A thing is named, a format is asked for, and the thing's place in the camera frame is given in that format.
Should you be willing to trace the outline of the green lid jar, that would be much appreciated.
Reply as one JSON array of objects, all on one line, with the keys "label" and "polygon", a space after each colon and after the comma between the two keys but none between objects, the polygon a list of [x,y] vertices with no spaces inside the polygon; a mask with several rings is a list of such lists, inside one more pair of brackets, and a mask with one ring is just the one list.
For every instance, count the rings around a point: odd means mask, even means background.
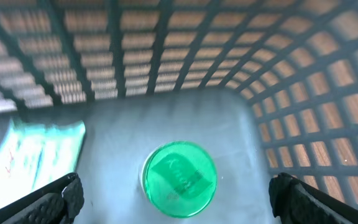
[{"label": "green lid jar", "polygon": [[213,200],[218,174],[212,157],[191,141],[173,141],[153,150],[139,167],[145,198],[173,218],[190,218]]}]

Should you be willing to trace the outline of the light green wipes pack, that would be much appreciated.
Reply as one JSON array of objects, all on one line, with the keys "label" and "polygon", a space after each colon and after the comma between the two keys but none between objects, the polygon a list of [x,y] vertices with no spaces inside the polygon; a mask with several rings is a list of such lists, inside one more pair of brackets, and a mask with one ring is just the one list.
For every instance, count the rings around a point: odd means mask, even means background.
[{"label": "light green wipes pack", "polygon": [[0,146],[0,208],[74,172],[86,128],[11,120]]}]

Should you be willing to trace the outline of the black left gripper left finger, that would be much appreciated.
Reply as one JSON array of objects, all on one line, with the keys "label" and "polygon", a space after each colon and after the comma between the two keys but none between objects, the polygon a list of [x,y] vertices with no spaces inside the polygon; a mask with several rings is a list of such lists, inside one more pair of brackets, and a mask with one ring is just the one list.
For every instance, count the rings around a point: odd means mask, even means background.
[{"label": "black left gripper left finger", "polygon": [[73,223],[83,205],[81,179],[72,172],[0,208],[0,223]]}]

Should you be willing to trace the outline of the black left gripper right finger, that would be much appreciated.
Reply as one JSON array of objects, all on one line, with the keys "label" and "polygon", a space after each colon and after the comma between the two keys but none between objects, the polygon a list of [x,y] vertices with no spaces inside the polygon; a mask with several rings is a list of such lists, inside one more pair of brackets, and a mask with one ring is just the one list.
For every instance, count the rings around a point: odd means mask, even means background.
[{"label": "black left gripper right finger", "polygon": [[268,194],[282,224],[358,224],[358,210],[287,173],[270,179]]}]

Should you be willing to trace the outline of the grey plastic shopping basket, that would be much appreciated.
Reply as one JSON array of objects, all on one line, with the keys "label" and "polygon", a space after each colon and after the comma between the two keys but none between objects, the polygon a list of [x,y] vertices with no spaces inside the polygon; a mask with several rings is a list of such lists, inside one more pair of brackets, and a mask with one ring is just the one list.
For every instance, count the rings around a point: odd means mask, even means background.
[{"label": "grey plastic shopping basket", "polygon": [[[11,120],[84,122],[73,223],[281,223],[282,172],[358,210],[358,1],[0,1],[0,146]],[[190,218],[139,183],[173,141],[218,174]]]}]

